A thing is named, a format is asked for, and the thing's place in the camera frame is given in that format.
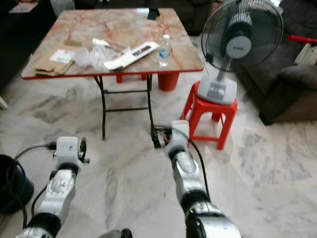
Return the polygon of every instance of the electric fan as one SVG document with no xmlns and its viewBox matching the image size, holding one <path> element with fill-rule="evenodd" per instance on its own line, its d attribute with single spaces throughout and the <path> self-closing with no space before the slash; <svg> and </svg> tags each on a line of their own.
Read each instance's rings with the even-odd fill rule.
<svg viewBox="0 0 317 238">
<path fill-rule="evenodd" d="M 206 75 L 198 97 L 231 105 L 237 83 L 225 72 L 243 71 L 266 60 L 277 48 L 283 33 L 283 19 L 275 6 L 265 0 L 233 0 L 219 8 L 202 33 L 206 61 L 219 69 L 216 78 Z"/>
</svg>

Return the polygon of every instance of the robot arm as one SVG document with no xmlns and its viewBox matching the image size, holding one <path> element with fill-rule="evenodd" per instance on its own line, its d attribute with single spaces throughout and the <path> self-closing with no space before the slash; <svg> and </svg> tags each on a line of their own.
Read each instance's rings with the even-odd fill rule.
<svg viewBox="0 0 317 238">
<path fill-rule="evenodd" d="M 77 137 L 60 137 L 53 157 L 57 171 L 47 185 L 44 200 L 16 238 L 54 238 L 66 220 L 70 203 L 75 197 L 76 176 L 82 164 L 89 161 L 84 159 L 85 151 L 78 152 Z"/>
<path fill-rule="evenodd" d="M 189 134 L 187 121 L 174 121 L 173 128 Z M 200 180 L 198 164 L 187 151 L 187 139 L 175 130 L 165 154 L 171 159 L 176 194 L 186 221 L 187 238 L 241 238 L 236 226 L 211 203 Z"/>
</svg>

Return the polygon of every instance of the fan base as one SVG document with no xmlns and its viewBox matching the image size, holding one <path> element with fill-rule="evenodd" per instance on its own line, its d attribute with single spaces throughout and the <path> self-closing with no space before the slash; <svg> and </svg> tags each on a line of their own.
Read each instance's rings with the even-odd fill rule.
<svg viewBox="0 0 317 238">
<path fill-rule="evenodd" d="M 237 83 L 231 79 L 223 78 L 215 80 L 205 75 L 198 87 L 197 96 L 206 101 L 231 105 L 234 103 L 237 94 Z"/>
</svg>

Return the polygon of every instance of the marble floor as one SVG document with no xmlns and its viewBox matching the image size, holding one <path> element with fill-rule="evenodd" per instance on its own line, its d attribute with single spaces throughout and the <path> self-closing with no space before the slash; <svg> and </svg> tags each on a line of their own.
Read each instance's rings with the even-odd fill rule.
<svg viewBox="0 0 317 238">
<path fill-rule="evenodd" d="M 217 74 L 210 65 L 207 69 L 181 74 L 171 93 L 160 91 L 154 76 L 156 123 L 168 125 L 179 118 L 192 84 L 206 73 Z M 146 87 L 135 76 L 124 78 L 122 84 L 113 77 L 105 82 L 110 89 Z M 0 153 L 14 156 L 62 135 L 87 138 L 91 163 L 78 175 L 76 197 L 58 237 L 93 238 L 125 227 L 135 238 L 185 237 L 171 164 L 162 150 L 153 147 L 147 111 L 107 114 L 106 141 L 102 141 L 101 96 L 93 79 L 23 81 L 17 75 L 1 96 L 9 108 L 0 111 Z M 264 126 L 239 82 L 237 100 L 225 149 L 217 151 L 213 142 L 198 143 L 212 201 L 244 238 L 317 237 L 317 123 Z M 146 101 L 145 94 L 106 97 L 108 108 L 141 106 Z M 218 131 L 210 115 L 203 116 L 199 133 Z M 52 153 L 34 150 L 21 164 L 37 194 L 54 169 Z M 14 237 L 21 226 L 21 212 L 2 216 L 1 238 Z"/>
</svg>

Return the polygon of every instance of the water bottle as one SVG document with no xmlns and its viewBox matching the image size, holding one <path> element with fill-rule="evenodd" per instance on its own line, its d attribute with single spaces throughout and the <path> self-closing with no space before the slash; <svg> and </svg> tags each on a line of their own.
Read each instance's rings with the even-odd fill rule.
<svg viewBox="0 0 317 238">
<path fill-rule="evenodd" d="M 163 35 L 163 43 L 159 51 L 159 66 L 168 66 L 168 60 L 170 55 L 170 40 L 169 35 Z"/>
</svg>

